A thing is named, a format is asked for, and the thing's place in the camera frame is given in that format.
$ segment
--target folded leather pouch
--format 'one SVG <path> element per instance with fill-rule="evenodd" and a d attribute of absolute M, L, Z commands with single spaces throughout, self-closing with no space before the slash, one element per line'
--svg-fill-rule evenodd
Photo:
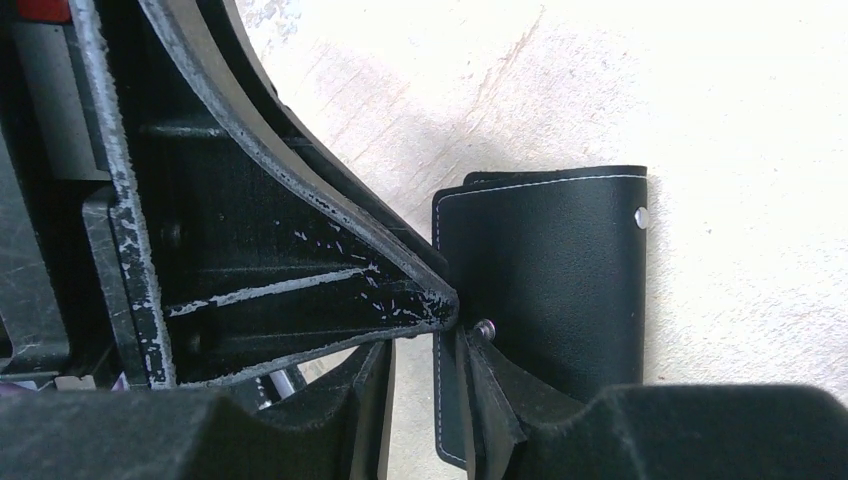
<path fill-rule="evenodd" d="M 459 321 L 482 319 L 506 358 L 581 402 L 642 381 L 645 167 L 475 172 L 433 198 Z M 464 467 L 454 332 L 434 335 L 436 450 Z"/>

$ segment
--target scratched surface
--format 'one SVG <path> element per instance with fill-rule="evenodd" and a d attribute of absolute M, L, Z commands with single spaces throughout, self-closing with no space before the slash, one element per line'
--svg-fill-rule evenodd
<path fill-rule="evenodd" d="M 239 7 L 282 100 L 422 233 L 473 170 L 647 165 L 646 379 L 848 401 L 844 2 Z M 391 478 L 462 478 L 429 348 L 398 348 Z"/>

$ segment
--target red plastic part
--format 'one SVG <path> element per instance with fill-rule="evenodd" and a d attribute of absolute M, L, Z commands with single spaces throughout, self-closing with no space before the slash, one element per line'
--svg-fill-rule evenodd
<path fill-rule="evenodd" d="M 68 0 L 17 0 L 18 13 L 26 20 L 44 23 L 70 23 Z"/>

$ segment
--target leather material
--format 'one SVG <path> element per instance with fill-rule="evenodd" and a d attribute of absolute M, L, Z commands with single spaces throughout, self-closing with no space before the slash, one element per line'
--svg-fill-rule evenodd
<path fill-rule="evenodd" d="M 483 318 L 520 368 L 588 402 L 642 381 L 646 169 L 476 172 L 433 199 L 465 328 Z M 436 450 L 464 467 L 453 332 L 434 335 Z"/>

